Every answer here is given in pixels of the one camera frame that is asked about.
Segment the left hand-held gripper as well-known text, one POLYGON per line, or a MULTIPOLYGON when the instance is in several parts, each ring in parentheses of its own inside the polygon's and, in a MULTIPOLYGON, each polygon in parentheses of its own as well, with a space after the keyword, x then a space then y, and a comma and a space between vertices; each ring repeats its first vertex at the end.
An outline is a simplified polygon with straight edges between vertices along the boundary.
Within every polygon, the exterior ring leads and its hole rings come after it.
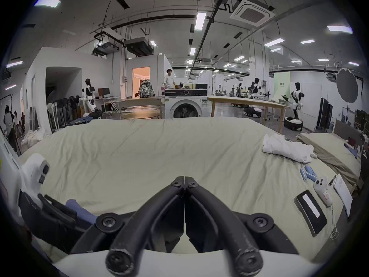
POLYGON ((71 199, 63 205, 41 194, 50 170, 42 155, 34 153, 21 165, 4 137, 1 137, 0 146, 1 198, 16 224, 25 226, 31 234, 47 243, 70 240, 67 233, 71 230, 86 231, 95 224, 95 215, 76 200, 71 199))

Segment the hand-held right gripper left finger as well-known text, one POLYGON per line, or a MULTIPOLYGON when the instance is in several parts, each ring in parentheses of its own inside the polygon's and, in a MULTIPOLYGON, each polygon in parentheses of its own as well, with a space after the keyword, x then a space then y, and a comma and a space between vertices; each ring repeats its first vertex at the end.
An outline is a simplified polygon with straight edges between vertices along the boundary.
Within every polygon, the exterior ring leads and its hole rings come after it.
POLYGON ((147 246, 150 249, 162 246, 164 252, 167 252, 167 248, 173 248, 178 243, 183 227, 175 228, 175 225, 184 223, 184 191, 185 177, 179 176, 135 212, 99 215, 75 243, 71 255, 108 248, 104 261, 106 269, 118 277, 135 276, 139 268, 139 257, 147 246), (169 226, 175 230, 169 234, 174 239, 163 240, 162 244, 155 242, 152 234, 172 208, 179 208, 179 214, 169 220, 172 222, 169 226))

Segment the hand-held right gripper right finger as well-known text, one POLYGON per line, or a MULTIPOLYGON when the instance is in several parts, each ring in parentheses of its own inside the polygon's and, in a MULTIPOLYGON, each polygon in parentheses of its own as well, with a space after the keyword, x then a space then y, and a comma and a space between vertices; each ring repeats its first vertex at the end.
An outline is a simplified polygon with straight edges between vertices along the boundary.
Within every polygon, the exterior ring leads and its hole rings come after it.
POLYGON ((184 200, 186 234, 197 252, 227 251, 238 276, 261 271, 260 250, 298 255, 270 215, 233 212, 192 177, 184 178, 184 200))

